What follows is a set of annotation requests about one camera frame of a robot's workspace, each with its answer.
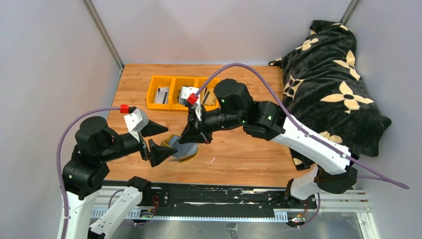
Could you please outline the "gold cards stack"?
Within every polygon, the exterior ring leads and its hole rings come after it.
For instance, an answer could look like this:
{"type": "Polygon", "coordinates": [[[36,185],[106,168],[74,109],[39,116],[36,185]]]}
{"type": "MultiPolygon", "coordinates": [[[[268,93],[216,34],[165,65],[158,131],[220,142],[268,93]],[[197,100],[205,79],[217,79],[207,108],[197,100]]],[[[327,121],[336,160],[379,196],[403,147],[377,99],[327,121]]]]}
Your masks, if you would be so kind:
{"type": "Polygon", "coordinates": [[[214,95],[214,88],[205,87],[201,93],[201,103],[205,106],[214,106],[216,97],[214,95]]]}

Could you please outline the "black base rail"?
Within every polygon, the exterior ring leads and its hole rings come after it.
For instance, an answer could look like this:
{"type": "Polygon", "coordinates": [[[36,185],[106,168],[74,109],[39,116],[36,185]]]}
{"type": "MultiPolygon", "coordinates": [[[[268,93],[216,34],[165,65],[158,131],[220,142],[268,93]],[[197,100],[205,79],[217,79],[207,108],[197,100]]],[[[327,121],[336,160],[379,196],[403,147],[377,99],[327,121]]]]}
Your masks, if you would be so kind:
{"type": "Polygon", "coordinates": [[[284,200],[284,187],[153,183],[140,206],[158,205],[156,216],[270,218],[275,209],[316,209],[315,196],[300,203],[284,200]]]}

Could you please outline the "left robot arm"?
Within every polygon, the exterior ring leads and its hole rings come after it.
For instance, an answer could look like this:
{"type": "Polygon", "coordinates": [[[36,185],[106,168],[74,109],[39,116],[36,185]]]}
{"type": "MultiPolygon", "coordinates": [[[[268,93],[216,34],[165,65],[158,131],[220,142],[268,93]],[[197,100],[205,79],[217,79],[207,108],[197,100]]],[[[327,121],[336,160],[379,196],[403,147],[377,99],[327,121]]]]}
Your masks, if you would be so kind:
{"type": "Polygon", "coordinates": [[[167,132],[166,126],[149,120],[143,113],[130,113],[124,119],[129,128],[125,134],[111,129],[100,116],[85,119],[76,132],[71,159],[61,173],[64,195],[58,238],[109,239],[135,206],[146,206],[152,201],[151,182],[135,176],[106,213],[91,222],[90,214],[109,174],[109,161],[139,152],[155,167],[176,152],[152,140],[144,141],[145,137],[167,132]]]}

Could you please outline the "black floral blanket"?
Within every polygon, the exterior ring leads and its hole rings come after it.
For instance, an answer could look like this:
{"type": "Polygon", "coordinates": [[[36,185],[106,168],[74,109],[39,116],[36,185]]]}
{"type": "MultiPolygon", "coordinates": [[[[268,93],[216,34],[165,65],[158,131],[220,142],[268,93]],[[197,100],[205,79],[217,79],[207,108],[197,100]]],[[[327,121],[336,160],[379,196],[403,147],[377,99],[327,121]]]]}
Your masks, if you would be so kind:
{"type": "Polygon", "coordinates": [[[356,71],[355,35],[328,20],[314,20],[310,31],[298,47],[269,63],[282,70],[283,105],[326,139],[377,157],[392,121],[381,114],[356,71]]]}

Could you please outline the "white cards stack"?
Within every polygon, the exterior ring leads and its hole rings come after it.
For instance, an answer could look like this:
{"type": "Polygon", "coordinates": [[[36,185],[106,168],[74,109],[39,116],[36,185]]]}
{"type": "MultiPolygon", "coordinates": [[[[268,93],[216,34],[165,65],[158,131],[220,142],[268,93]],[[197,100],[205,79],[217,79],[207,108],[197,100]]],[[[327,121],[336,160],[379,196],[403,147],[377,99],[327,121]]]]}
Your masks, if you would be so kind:
{"type": "Polygon", "coordinates": [[[155,104],[168,104],[169,98],[169,87],[159,87],[157,88],[154,103],[155,104]]]}

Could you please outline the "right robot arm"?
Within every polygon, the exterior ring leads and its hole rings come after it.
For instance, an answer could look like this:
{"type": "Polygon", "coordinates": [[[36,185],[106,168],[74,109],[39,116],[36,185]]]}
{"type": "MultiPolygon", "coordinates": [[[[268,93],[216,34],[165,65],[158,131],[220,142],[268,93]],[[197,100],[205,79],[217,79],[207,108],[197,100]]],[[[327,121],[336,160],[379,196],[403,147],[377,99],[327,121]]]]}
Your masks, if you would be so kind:
{"type": "Polygon", "coordinates": [[[316,134],[276,103],[255,101],[245,84],[234,79],[219,82],[213,93],[220,106],[210,111],[195,97],[197,91],[182,87],[178,96],[189,109],[181,144],[209,144],[214,132],[242,127],[246,134],[285,145],[316,164],[309,173],[288,182],[283,196],[287,206],[296,208],[321,191],[342,194],[356,183],[357,170],[350,165],[348,147],[316,134]]]}

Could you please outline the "yellow leather card holder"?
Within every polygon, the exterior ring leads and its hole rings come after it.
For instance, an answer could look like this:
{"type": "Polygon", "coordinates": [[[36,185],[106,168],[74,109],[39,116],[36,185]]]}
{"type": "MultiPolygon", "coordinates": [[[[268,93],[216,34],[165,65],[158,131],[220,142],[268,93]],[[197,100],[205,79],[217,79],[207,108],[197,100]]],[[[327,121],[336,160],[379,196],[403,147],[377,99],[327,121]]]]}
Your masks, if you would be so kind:
{"type": "Polygon", "coordinates": [[[186,163],[193,160],[199,153],[199,146],[196,143],[180,144],[181,136],[177,134],[170,135],[167,139],[161,141],[160,145],[164,147],[172,147],[177,150],[172,154],[168,161],[176,163],[186,163]]]}

